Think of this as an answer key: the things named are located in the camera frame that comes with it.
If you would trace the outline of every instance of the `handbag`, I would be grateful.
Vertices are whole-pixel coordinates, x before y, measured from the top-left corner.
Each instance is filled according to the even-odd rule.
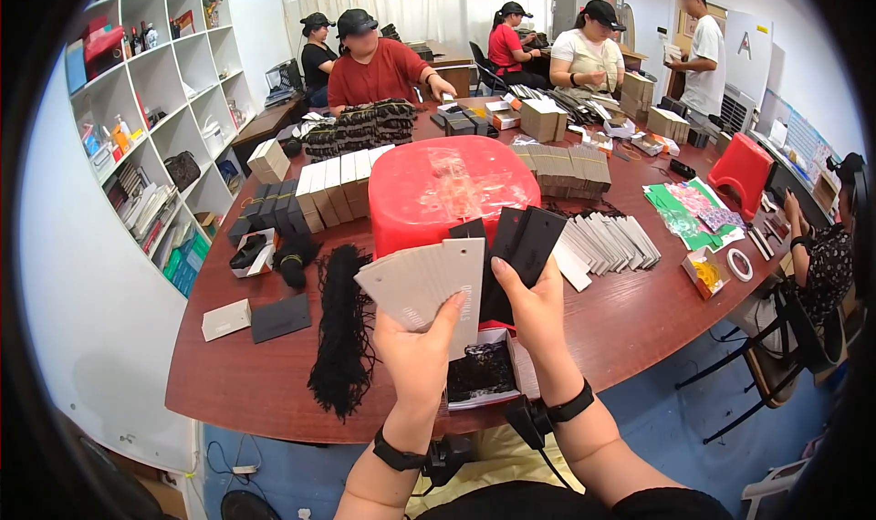
[[[191,151],[183,151],[177,156],[168,157],[164,163],[173,184],[181,192],[201,177],[201,169],[194,162]]]

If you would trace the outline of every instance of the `red plastic stool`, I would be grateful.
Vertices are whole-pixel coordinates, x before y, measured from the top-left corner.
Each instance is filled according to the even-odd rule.
[[[508,146],[484,136],[408,143],[380,156],[368,182],[374,257],[434,244],[448,229],[484,219],[496,234],[502,207],[540,207],[542,194]]]
[[[737,132],[727,150],[709,172],[709,184],[730,186],[742,201],[742,217],[754,218],[761,204],[761,192],[767,184],[772,157],[748,136]]]

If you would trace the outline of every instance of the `white tape roll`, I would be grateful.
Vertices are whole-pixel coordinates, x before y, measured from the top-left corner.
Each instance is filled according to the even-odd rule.
[[[746,265],[747,273],[743,273],[736,266],[736,263],[733,261],[734,255],[742,258],[743,263]],[[751,261],[749,261],[748,257],[738,249],[730,249],[730,251],[727,252],[727,265],[730,266],[730,270],[733,271],[733,274],[743,283],[747,283],[754,276],[754,269],[751,268]]]

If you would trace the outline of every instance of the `hand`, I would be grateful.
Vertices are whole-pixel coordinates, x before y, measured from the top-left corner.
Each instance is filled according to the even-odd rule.
[[[566,348],[563,334],[563,276],[553,255],[547,259],[539,280],[528,289],[505,260],[490,260],[498,284],[508,295],[517,339],[532,357]]]
[[[464,301],[464,292],[451,296],[426,333],[406,332],[378,309],[374,346],[389,371],[400,404],[416,407],[434,403],[437,406],[441,402],[447,386],[450,338]]]
[[[800,202],[789,189],[785,189],[785,217],[788,221],[801,220]]]
[[[437,73],[430,75],[427,82],[432,87],[432,98],[437,101],[442,101],[442,93],[450,93],[453,94],[454,98],[456,97],[456,89],[453,88],[453,85],[450,85]]]

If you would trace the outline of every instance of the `person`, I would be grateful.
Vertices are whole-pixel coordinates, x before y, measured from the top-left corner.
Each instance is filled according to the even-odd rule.
[[[487,44],[487,58],[496,67],[496,75],[502,78],[506,85],[526,85],[529,88],[547,89],[548,81],[538,75],[524,71],[522,62],[531,62],[542,55],[538,49],[529,53],[523,52],[523,45],[530,44],[535,34],[530,33],[523,40],[514,31],[520,26],[523,17],[532,18],[532,14],[523,10],[516,1],[509,1],[496,11],[493,17],[493,27],[490,30],[490,41]]]
[[[568,468],[586,493],[517,480],[465,493],[417,517],[731,518],[714,498],[686,489],[636,455],[605,405],[589,392],[563,335],[563,277],[553,256],[531,289],[505,261],[493,257],[490,265],[511,302],[517,339],[529,352],[545,404],[555,407],[578,404],[575,399],[581,396],[592,398],[582,411],[553,425]],[[373,343],[396,392],[396,403],[376,435],[379,452],[426,454],[447,383],[448,346],[464,301],[464,292],[452,296],[426,333],[407,333],[378,309]],[[416,467],[390,467],[372,441],[349,472],[334,517],[401,518],[417,479]]]
[[[588,1],[575,19],[575,28],[553,42],[551,83],[577,99],[614,92],[624,83],[624,55],[612,37],[624,30],[610,3]]]
[[[854,220],[855,173],[864,168],[864,159],[850,153],[836,170],[840,181],[838,196],[840,223],[825,229],[809,225],[794,193],[785,193],[785,217],[791,224],[791,258],[794,263],[794,292],[813,326],[824,323],[854,283],[851,267],[851,226]],[[775,319],[775,303],[770,296],[749,296],[730,312],[727,320],[753,338]],[[797,347],[794,332],[788,329],[788,351]],[[772,332],[760,344],[775,358],[782,358],[782,333]]]
[[[706,0],[678,0],[678,4],[696,19],[696,30],[690,51],[682,50],[682,59],[673,58],[667,67],[684,72],[684,94],[679,101],[694,112],[693,120],[705,123],[709,115],[721,114],[727,61],[724,34],[709,14]]]
[[[443,93],[456,96],[445,81],[416,52],[394,39],[380,37],[378,21],[361,9],[347,9],[337,19],[341,57],[328,77],[328,109],[336,117],[347,106],[387,98],[417,98],[411,85],[431,89],[441,100]]]
[[[301,66],[304,68],[304,80],[308,85],[305,91],[308,105],[315,108],[325,108],[329,104],[329,74],[334,67],[337,54],[326,44],[329,36],[329,21],[323,13],[312,13],[302,18],[301,35],[308,39],[301,49]]]

